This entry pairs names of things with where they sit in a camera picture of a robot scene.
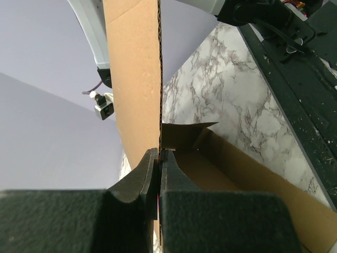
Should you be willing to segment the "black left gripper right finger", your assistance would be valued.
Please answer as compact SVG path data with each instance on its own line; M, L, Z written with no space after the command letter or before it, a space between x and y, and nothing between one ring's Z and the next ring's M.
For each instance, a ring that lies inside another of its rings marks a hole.
M171 150L161 157L159 213L164 252L301 251L279 197L203 190L182 171Z

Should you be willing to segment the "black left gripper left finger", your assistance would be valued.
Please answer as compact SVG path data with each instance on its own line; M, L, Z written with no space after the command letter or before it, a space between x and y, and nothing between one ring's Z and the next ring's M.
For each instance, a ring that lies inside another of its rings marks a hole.
M152 252L158 151L106 190L1 192L1 252Z

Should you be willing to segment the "brown cardboard box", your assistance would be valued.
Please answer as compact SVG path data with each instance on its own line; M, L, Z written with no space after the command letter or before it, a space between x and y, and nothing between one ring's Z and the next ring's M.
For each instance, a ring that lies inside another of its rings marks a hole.
M219 25L162 83L157 1L104 1L116 122L132 166L162 122L216 121L216 133L318 199L325 197L235 27Z

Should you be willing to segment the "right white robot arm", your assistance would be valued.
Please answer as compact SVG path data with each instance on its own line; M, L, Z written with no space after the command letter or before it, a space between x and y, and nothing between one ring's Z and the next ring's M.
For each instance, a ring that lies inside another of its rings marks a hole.
M178 1L198 9L201 9L212 15L220 13L221 7L228 1ZM281 1L296 14L302 13L301 18L307 18L304 1ZM108 47L105 27L105 17L103 1L79 1L69 0L70 4L80 26L85 34L85 37L92 50L94 61L97 66L97 72L101 78L100 82L89 91L84 91L82 94L89 95L90 92L95 91L103 83L105 86L111 88L111 74L110 74L110 60L108 58Z

